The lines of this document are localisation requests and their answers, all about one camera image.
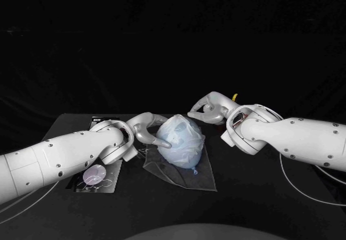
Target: yellow handle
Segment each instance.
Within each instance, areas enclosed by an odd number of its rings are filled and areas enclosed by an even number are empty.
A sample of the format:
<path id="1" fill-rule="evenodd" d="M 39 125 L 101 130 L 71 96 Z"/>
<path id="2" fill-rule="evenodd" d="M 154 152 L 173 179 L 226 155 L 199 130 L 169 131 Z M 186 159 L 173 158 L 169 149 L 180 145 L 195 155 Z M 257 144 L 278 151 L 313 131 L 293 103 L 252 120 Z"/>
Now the yellow handle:
<path id="1" fill-rule="evenodd" d="M 232 101 L 233 102 L 236 101 L 236 96 L 238 96 L 238 93 L 232 96 Z"/>

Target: black background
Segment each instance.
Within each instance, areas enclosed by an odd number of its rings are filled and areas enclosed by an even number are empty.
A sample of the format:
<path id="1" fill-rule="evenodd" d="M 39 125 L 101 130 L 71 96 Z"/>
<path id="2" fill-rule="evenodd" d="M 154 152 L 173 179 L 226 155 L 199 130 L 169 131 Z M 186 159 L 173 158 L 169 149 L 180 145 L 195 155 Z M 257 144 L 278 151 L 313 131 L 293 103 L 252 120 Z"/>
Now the black background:
<path id="1" fill-rule="evenodd" d="M 284 118 L 344 124 L 344 4 L 11 1 L 0 153 L 37 143 L 63 113 L 184 114 L 210 91 Z M 324 183 L 346 203 L 343 185 Z"/>

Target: wire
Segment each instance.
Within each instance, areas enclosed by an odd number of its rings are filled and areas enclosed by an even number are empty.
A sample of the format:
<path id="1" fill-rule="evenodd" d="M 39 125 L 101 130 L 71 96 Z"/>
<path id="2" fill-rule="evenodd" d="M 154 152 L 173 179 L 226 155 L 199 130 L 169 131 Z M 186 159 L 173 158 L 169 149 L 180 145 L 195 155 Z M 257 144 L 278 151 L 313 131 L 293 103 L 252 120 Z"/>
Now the wire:
<path id="1" fill-rule="evenodd" d="M 262 105 L 259 105 L 259 104 L 257 104 L 257 105 L 258 105 L 259 107 L 264 107 L 264 109 L 270 110 L 270 111 L 274 113 L 274 115 L 275 115 L 275 117 L 277 117 L 278 119 L 284 120 L 284 118 L 280 116 L 280 114 L 278 114 L 277 112 L 274 112 L 268 107 L 265 107 L 265 106 L 262 106 Z M 300 191 L 300 189 L 294 186 L 293 182 L 290 181 L 290 179 L 288 179 L 288 177 L 287 177 L 287 173 L 285 173 L 285 170 L 284 170 L 284 165 L 282 165 L 282 158 L 281 158 L 281 156 L 282 156 L 282 154 L 280 153 L 280 164 L 281 164 L 282 174 L 284 174 L 284 177 L 285 177 L 290 185 L 294 187 L 294 189 L 295 189 L 307 198 L 310 198 L 311 200 L 314 200 L 314 201 L 317 201 L 317 202 L 320 202 L 320 203 L 323 203 L 323 204 L 329 204 L 329 205 L 346 207 L 346 204 L 321 201 L 321 200 L 313 198 L 311 196 L 308 196 L 307 194 L 304 194 L 304 193 Z M 320 171 L 321 171 L 332 179 L 334 179 L 336 181 L 339 181 L 342 184 L 346 185 L 346 182 L 343 182 L 343 181 L 339 180 L 336 177 L 333 177 L 317 165 L 314 165 L 314 166 L 320 169 Z"/>
<path id="2" fill-rule="evenodd" d="M 3 223 L 6 223 L 9 220 L 11 220 L 16 216 L 19 216 L 40 200 L 42 200 L 42 198 L 49 194 L 49 192 L 53 190 L 53 188 L 55 188 L 55 186 L 56 186 L 56 184 L 58 184 L 59 182 L 56 182 L 55 183 L 55 185 L 52 186 L 52 188 L 49 189 L 49 191 L 45 193 L 45 195 L 40 197 L 40 199 L 22 211 L 22 212 L 19 212 L 14 216 L 11 216 L 10 218 L 7 218 L 4 221 L 1 221 L 0 222 L 0 224 L 3 224 Z M 14 204 L 17 204 L 33 192 L 30 192 L 24 197 L 22 197 L 9 207 L 6 207 L 1 211 L 0 211 L 0 213 L 6 210 L 6 209 L 9 209 Z"/>

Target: black table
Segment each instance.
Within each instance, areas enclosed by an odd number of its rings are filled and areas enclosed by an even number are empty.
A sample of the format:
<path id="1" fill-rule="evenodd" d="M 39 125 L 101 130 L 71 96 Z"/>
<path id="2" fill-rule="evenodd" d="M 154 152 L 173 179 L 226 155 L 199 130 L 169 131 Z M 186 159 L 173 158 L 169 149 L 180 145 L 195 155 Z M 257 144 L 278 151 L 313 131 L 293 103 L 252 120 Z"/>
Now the black table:
<path id="1" fill-rule="evenodd" d="M 135 114 L 62 114 L 43 140 L 86 130 L 92 116 L 117 116 L 127 121 Z M 206 136 L 218 192 L 169 184 L 134 158 L 122 163 L 114 193 L 75 193 L 65 189 L 66 178 L 42 201 L 0 225 L 0 239 L 122 240 L 159 227 L 189 223 L 235 225 L 293 240 L 343 239 L 342 208 L 310 200 L 294 190 L 275 149 L 267 145 L 257 155 L 248 155 L 223 142 L 219 127 L 196 123 Z M 282 163 L 295 186 L 311 197 L 333 202 L 311 166 L 290 159 Z M 1 214 L 1 220 L 24 209 L 50 187 L 37 190 Z"/>

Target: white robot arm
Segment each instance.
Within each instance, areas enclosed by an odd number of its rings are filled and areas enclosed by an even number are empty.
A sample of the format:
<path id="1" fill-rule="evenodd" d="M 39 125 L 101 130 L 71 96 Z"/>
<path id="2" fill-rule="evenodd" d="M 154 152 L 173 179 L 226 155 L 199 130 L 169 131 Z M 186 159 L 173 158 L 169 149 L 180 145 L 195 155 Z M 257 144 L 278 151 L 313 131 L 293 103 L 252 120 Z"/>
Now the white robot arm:
<path id="1" fill-rule="evenodd" d="M 202 106 L 205 113 L 196 112 Z M 282 119 L 265 106 L 238 105 L 218 92 L 197 101 L 187 116 L 216 125 L 226 118 L 220 138 L 246 154 L 255 155 L 270 144 L 287 158 L 346 172 L 346 125 Z"/>
<path id="2" fill-rule="evenodd" d="M 147 131 L 166 121 L 166 117 L 146 112 L 127 122 L 104 121 L 89 130 L 0 155 L 0 204 L 84 171 L 98 157 L 105 165 L 120 159 L 128 161 L 138 153 L 134 135 L 140 142 L 170 148 Z"/>

